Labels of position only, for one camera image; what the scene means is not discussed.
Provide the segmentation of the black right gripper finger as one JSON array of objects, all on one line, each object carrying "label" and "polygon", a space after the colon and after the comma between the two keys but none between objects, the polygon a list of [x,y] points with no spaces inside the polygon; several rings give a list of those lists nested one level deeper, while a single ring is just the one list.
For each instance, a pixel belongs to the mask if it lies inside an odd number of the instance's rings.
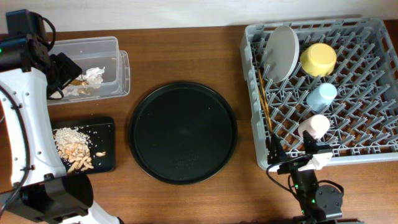
[{"label": "black right gripper finger", "polygon": [[275,133],[271,134],[269,144],[269,155],[267,157],[268,164],[276,164],[287,160],[287,155],[280,143],[280,137]]},{"label": "black right gripper finger", "polygon": [[318,141],[314,139],[308,131],[303,132],[303,143],[305,152],[318,152]]}]

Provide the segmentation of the gold foil wrapper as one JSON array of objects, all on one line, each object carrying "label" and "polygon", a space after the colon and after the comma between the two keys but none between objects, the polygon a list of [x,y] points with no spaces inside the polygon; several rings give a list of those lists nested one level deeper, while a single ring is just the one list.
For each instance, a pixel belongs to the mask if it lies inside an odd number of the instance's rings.
[{"label": "gold foil wrapper", "polygon": [[87,82],[80,81],[80,80],[73,80],[70,83],[70,85],[73,85],[73,86],[81,86],[81,85],[87,85],[87,84],[88,84]]}]

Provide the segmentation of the pink plastic cup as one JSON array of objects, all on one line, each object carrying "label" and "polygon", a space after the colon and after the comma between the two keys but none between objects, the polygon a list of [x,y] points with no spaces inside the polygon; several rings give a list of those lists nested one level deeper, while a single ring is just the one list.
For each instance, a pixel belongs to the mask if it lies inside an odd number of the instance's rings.
[{"label": "pink plastic cup", "polygon": [[299,124],[298,134],[301,138],[303,138],[303,132],[307,131],[312,138],[320,139],[326,134],[329,128],[329,119],[322,114],[316,114]]}]

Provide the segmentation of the white tissue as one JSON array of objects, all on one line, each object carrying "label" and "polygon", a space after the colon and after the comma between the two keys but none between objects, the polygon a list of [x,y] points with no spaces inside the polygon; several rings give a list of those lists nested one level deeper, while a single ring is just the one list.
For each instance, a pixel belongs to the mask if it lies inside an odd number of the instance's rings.
[{"label": "white tissue", "polygon": [[105,67],[89,68],[85,74],[78,76],[76,79],[87,83],[88,85],[96,85],[103,83],[103,74],[105,73]]}]

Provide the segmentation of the light blue plastic cup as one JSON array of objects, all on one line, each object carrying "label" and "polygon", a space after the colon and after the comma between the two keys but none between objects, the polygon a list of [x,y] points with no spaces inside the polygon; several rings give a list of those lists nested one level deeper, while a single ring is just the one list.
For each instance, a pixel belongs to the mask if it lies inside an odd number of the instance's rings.
[{"label": "light blue plastic cup", "polygon": [[319,112],[326,106],[331,105],[336,96],[337,89],[334,85],[322,83],[308,94],[306,103],[312,110]]}]

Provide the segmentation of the food scraps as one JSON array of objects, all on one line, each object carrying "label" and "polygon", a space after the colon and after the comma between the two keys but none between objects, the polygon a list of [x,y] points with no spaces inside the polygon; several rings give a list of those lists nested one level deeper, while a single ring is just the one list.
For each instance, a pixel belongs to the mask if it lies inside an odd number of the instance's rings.
[{"label": "food scraps", "polygon": [[91,171],[93,159],[106,155],[105,151],[94,152],[89,135],[79,128],[60,128],[54,133],[55,145],[62,162],[67,164],[67,174]]}]

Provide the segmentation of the yellow plastic bowl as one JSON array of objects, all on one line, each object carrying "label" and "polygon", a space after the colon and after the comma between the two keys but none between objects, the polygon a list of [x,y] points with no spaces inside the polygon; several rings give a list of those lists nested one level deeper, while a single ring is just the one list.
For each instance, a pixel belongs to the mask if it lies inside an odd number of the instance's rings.
[{"label": "yellow plastic bowl", "polygon": [[313,77],[325,77],[334,70],[336,52],[327,44],[317,43],[304,50],[300,56],[302,69]]}]

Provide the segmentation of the grey plate with food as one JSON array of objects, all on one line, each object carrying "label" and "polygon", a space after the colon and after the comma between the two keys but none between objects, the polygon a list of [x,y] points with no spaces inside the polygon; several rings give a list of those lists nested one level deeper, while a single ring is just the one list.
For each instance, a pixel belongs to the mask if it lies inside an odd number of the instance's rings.
[{"label": "grey plate with food", "polygon": [[277,27],[267,41],[264,78],[282,82],[293,73],[299,58],[299,39],[288,26]]}]

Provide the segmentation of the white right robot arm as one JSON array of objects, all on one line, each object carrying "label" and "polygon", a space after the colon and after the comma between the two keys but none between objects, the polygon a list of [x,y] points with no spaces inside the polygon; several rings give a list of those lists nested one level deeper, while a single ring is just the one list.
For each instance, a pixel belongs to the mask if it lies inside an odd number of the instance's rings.
[{"label": "white right robot arm", "polygon": [[288,191],[300,204],[301,216],[293,217],[292,223],[361,223],[360,220],[343,219],[341,207],[345,190],[330,180],[318,180],[315,171],[328,164],[333,155],[325,142],[303,132],[305,154],[296,158],[286,155],[276,133],[271,134],[270,153],[266,169],[268,178]]}]

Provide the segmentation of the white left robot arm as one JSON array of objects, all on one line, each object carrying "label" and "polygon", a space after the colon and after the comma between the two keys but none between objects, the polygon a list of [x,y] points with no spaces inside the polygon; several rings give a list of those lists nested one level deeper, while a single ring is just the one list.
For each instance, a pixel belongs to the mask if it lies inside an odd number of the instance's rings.
[{"label": "white left robot arm", "polygon": [[12,153],[12,190],[2,211],[32,222],[119,223],[93,198],[85,174],[70,175],[58,155],[47,101],[82,72],[65,54],[54,55],[50,21],[21,9],[6,14],[1,41],[1,104]]}]

